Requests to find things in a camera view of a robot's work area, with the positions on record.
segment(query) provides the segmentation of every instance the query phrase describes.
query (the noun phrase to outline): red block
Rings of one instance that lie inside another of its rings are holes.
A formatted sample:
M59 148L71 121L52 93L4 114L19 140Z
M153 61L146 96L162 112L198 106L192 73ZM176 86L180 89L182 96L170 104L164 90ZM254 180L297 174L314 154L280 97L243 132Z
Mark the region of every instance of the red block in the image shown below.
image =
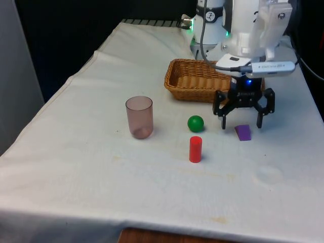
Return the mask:
M189 160L193 163L201 161L201 149L203 147L203 140L201 137L190 138L190 156Z

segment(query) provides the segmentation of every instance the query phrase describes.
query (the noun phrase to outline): woven basket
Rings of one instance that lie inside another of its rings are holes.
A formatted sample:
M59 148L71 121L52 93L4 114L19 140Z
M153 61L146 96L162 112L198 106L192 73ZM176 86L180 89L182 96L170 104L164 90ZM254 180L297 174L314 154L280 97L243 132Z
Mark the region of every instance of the woven basket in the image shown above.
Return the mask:
M169 65L164 86L177 100L213 103L217 90L228 92L230 79L205 61L175 59Z

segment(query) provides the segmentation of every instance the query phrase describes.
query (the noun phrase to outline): translucent cup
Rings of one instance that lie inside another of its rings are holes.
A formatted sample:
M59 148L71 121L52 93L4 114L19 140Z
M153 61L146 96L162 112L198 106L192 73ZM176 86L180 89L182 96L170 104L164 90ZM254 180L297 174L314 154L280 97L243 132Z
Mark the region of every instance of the translucent cup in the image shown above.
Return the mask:
M133 137L148 138L153 132L153 101L145 96L136 96L126 101L126 110Z

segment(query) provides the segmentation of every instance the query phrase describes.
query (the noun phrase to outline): purple sponge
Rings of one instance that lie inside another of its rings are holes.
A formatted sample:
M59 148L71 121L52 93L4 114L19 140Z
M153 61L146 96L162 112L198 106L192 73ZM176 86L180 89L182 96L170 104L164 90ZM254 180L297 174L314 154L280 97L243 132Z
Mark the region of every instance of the purple sponge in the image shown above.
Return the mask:
M251 140L251 130L249 125L240 125L235 128L240 141Z

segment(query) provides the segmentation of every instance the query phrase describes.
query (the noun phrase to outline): black cable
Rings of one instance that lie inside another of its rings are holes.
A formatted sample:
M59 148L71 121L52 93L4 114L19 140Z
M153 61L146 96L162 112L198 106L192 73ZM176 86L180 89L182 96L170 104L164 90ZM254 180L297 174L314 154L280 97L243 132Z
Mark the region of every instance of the black cable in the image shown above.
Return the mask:
M300 45L300 42L299 42L299 38L298 38L298 33L295 33L295 35L296 35L296 40L297 40L297 44L298 45ZM298 65L298 63L300 64L300 65L303 65L303 66L305 66L306 67L306 69L308 69L308 71L314 76L314 77L316 77L317 79L319 79L319 80L321 80L321 81L324 81L324 78L323 77L321 77L321 76L319 76L316 72L314 72L308 65L307 65L307 63L304 61L304 59L300 56L300 54L298 53L298 49L297 49L297 47L296 47L296 44L295 44L295 42L294 42L294 39L293 39L293 37L292 36L290 36L290 39L291 39L291 43L292 43L292 47L293 47L293 49L294 49L294 51L295 51L295 54L296 54L296 57L297 57L297 62L296 62L296 65Z

